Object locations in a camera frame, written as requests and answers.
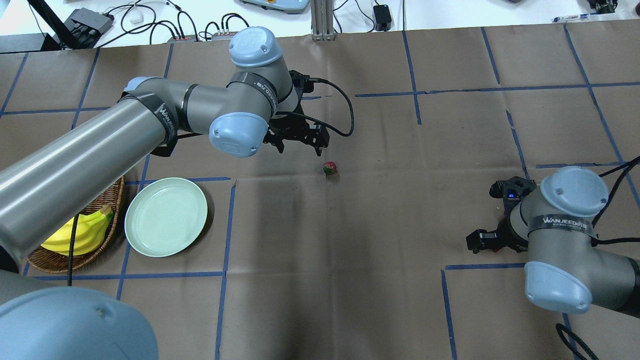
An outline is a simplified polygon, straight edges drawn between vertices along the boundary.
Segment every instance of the bunch of bananas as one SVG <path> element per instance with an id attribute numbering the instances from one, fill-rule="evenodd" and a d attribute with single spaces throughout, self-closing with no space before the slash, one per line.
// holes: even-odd
<path id="1" fill-rule="evenodd" d="M 104 233 L 113 219 L 111 206 L 105 205 L 90 215 L 80 215 L 76 227 L 74 255 L 83 255 L 94 251 L 104 242 Z M 69 220 L 58 231 L 42 243 L 42 247 L 58 254 L 69 256 L 71 229 L 74 219 Z"/>

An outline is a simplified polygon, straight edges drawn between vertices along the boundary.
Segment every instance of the wicker basket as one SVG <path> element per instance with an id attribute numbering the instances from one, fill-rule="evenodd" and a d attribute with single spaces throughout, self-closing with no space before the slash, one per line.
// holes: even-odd
<path id="1" fill-rule="evenodd" d="M 116 231 L 116 225 L 118 223 L 118 214 L 120 212 L 120 203 L 122 201 L 122 191 L 124 189 L 124 177 L 121 177 L 113 183 L 107 190 L 104 190 L 94 201 L 91 201 L 89 205 L 85 206 L 81 211 L 82 214 L 89 215 L 98 211 L 103 205 L 111 205 L 113 210 L 113 220 L 107 227 L 106 236 L 102 245 L 94 251 L 87 252 L 86 254 L 74 256 L 73 269 L 77 270 L 88 263 L 91 263 L 98 255 L 102 254 L 111 243 L 111 239 Z M 69 257 L 57 252 L 47 250 L 41 246 L 35 249 L 27 259 L 33 267 L 38 270 L 49 272 L 52 274 L 59 274 L 67 272 Z"/>

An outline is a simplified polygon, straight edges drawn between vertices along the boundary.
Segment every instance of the strawberry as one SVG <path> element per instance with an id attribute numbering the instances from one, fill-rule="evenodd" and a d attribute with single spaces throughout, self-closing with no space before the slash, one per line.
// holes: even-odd
<path id="1" fill-rule="evenodd" d="M 334 175 L 338 172 L 338 166 L 333 161 L 327 161 L 324 163 L 322 170 L 326 175 Z"/>

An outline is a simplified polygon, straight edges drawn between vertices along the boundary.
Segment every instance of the power adapter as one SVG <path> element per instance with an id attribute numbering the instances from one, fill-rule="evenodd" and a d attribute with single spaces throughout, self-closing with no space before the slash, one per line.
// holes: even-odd
<path id="1" fill-rule="evenodd" d="M 373 21 L 376 23 L 376 31 L 391 29 L 391 12 L 388 5 L 376 5 L 373 7 Z"/>

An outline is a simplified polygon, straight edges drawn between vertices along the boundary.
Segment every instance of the light green plate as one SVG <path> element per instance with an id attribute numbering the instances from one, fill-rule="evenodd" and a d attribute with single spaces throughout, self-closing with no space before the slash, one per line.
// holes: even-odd
<path id="1" fill-rule="evenodd" d="M 124 232 L 140 254 L 161 258 L 195 240 L 207 220 L 207 199 L 180 177 L 158 180 L 136 195 L 124 218 Z"/>

